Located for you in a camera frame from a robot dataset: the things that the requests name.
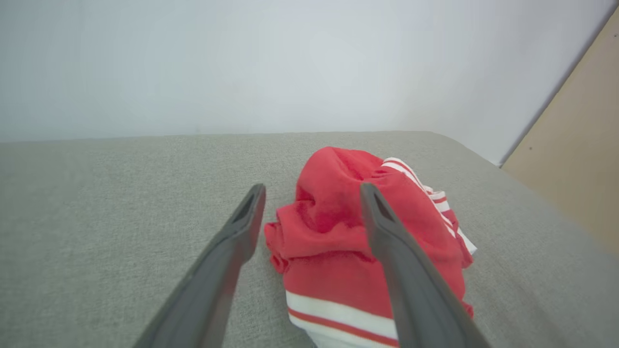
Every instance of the white wall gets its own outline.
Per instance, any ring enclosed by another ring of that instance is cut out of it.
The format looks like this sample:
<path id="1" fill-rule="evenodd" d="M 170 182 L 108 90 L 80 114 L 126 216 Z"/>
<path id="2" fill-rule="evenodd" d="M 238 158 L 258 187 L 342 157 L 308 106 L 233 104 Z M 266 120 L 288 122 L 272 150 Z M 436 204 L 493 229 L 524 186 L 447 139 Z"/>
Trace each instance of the white wall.
<path id="1" fill-rule="evenodd" d="M 431 130 L 499 162 L 613 0 L 2 0 L 0 141 Z"/>

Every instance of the red jacket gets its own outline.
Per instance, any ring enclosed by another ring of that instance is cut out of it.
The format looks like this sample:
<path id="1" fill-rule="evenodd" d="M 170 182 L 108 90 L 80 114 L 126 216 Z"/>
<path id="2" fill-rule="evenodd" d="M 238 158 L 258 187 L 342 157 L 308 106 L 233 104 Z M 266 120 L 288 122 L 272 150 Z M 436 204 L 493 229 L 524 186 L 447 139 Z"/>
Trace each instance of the red jacket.
<path id="1" fill-rule="evenodd" d="M 363 182 L 376 185 L 456 297 L 464 296 L 462 268 L 475 247 L 445 194 L 423 186 L 398 159 L 325 147 L 301 171 L 295 202 L 264 227 L 271 263 L 284 275 L 290 320 L 319 347 L 397 346 L 383 269 L 361 216 Z M 462 305 L 472 316 L 472 307 Z"/>

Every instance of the wooden panel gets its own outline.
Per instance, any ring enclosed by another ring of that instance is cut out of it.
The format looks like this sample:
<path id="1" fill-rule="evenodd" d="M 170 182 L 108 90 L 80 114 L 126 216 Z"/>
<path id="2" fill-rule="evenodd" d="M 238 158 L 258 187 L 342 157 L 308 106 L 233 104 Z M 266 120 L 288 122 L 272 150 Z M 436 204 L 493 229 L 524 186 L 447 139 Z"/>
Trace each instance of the wooden panel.
<path id="1" fill-rule="evenodd" d="M 619 11 L 503 170 L 619 253 Z"/>

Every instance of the gray fabric surface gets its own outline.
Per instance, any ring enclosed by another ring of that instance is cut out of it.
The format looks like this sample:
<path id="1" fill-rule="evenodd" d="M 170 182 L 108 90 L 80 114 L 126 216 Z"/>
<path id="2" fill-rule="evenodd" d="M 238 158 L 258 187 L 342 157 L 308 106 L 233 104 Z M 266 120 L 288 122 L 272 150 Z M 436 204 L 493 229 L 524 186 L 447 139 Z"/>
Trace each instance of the gray fabric surface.
<path id="1" fill-rule="evenodd" d="M 495 347 L 619 344 L 619 267 L 536 195 L 433 133 L 170 136 L 0 144 L 0 346 L 126 347 L 254 183 L 264 221 L 320 147 L 400 157 L 479 247 L 467 300 Z M 309 347 L 261 237 L 225 347 Z"/>

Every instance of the red cloth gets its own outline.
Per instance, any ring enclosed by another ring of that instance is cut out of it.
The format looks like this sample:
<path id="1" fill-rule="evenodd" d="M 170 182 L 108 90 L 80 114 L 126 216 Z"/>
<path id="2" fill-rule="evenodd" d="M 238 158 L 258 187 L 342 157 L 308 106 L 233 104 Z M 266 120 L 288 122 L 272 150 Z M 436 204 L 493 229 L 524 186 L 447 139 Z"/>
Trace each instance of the red cloth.
<path id="1" fill-rule="evenodd" d="M 371 254 L 361 216 L 363 182 L 376 185 L 462 301 L 462 268 L 472 257 L 455 233 L 456 216 L 451 210 L 441 213 L 437 204 L 444 195 L 433 201 L 430 188 L 397 159 L 334 147 L 318 150 L 301 171 L 295 202 L 278 209 L 278 221 L 267 224 L 264 233 L 271 263 L 284 275 L 293 323 L 348 343 L 360 337 L 396 346 L 383 269 Z M 472 307 L 462 304 L 472 316 Z"/>

